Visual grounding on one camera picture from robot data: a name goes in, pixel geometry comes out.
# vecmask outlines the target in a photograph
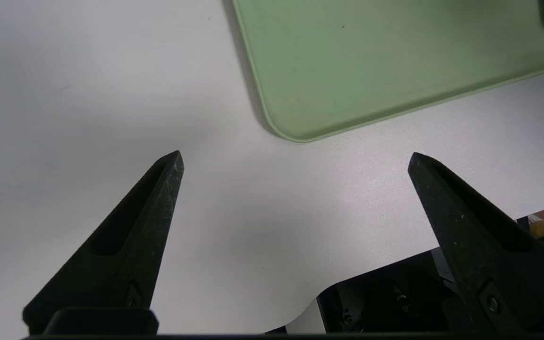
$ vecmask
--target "white table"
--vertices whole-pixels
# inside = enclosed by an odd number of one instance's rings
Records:
[[[293,144],[252,100],[230,9],[0,2],[0,339],[26,335],[24,305],[175,149],[162,333],[268,331],[331,284],[436,247],[414,151],[514,218],[544,208],[544,76]]]

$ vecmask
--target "light green plastic tray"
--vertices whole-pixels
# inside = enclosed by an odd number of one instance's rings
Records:
[[[544,73],[542,0],[235,0],[272,129],[294,142]]]

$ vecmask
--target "green tray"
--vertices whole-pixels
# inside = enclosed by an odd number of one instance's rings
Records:
[[[544,73],[542,0],[235,0],[268,123],[309,142]]]

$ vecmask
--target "white table surface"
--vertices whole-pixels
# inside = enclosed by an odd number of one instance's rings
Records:
[[[294,144],[266,129],[229,15],[218,0],[0,1],[0,339],[26,335],[24,305],[175,149],[162,333],[268,331],[436,247],[414,151],[514,218],[544,208],[544,76]]]

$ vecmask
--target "screw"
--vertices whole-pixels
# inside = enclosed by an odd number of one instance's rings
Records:
[[[501,306],[499,306],[498,301],[492,295],[488,297],[488,300],[486,300],[486,305],[488,305],[490,312],[495,314],[498,314],[501,310]]]

